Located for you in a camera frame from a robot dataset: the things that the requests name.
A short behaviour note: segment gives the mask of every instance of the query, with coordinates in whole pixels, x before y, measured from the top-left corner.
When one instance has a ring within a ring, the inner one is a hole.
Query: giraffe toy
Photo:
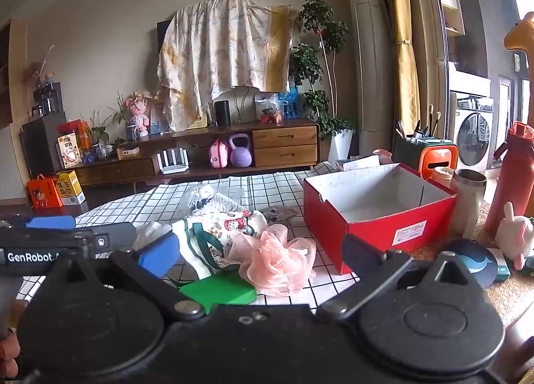
[[[534,127],[534,12],[528,12],[504,38],[508,50],[519,49],[527,53],[530,71],[530,102],[528,124]],[[525,210],[526,217],[534,216],[534,192]]]

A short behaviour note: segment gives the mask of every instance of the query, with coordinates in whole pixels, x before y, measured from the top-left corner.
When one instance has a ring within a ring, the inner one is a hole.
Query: drawer
[[[312,165],[317,162],[317,145],[255,149],[254,162],[256,167]]]
[[[150,158],[116,161],[78,168],[76,175],[81,186],[124,184],[136,180],[149,180],[156,174]]]
[[[252,140],[254,141],[254,149],[316,145],[317,128],[315,126],[302,126],[253,131]]]

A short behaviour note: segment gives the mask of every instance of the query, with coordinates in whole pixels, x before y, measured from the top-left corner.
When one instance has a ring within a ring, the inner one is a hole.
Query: purple kettlebell
[[[247,139],[247,147],[236,147],[233,140],[239,137]],[[230,162],[234,167],[243,168],[252,164],[252,154],[250,153],[250,137],[247,134],[233,134],[233,136],[228,139],[228,143],[230,144],[230,149],[232,149]]]

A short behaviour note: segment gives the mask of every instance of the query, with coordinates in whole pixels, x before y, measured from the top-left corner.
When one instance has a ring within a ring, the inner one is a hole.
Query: white vase
[[[337,160],[346,160],[349,157],[350,143],[352,141],[353,130],[342,130],[332,137],[328,162],[335,167]]]

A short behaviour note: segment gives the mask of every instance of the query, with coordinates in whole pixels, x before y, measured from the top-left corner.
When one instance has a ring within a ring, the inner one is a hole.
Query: pink backpack
[[[209,161],[214,169],[223,169],[228,165],[228,145],[215,140],[209,148]]]

